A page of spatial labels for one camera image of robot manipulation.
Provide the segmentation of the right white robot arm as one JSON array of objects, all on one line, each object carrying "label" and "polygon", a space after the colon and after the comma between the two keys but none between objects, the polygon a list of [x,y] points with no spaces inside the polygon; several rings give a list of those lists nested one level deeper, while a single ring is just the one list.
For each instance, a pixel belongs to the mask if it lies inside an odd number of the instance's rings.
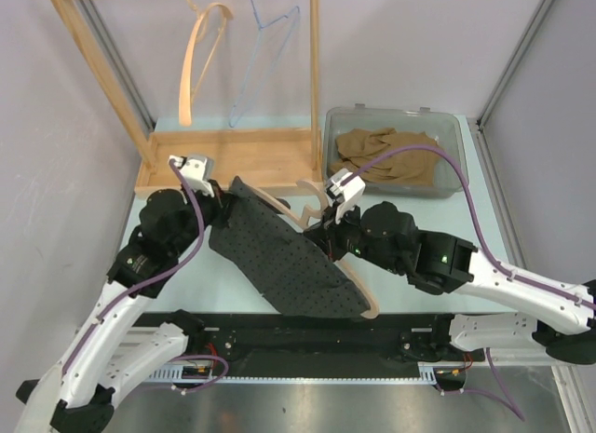
[{"label": "right white robot arm", "polygon": [[343,217],[324,210],[305,230],[332,260],[350,253],[432,295],[463,294],[509,307],[509,312],[442,315],[429,336],[431,352],[452,359],[460,351],[542,348],[562,362],[595,362],[595,284],[572,285],[490,259],[460,237],[419,229],[413,216],[389,202]]}]

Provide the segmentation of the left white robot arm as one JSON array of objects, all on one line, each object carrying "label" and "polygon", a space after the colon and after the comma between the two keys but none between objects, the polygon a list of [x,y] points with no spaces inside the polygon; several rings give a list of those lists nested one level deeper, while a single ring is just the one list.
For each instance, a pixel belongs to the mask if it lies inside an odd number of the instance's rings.
[{"label": "left white robot arm", "polygon": [[150,337],[117,358],[129,329],[168,280],[198,253],[206,228],[227,201],[214,181],[182,182],[150,195],[140,222],[116,255],[92,312],[62,357],[40,379],[17,390],[25,407],[19,432],[102,432],[115,409],[153,372],[172,361],[214,372],[223,358],[208,348],[203,322],[177,310]]}]

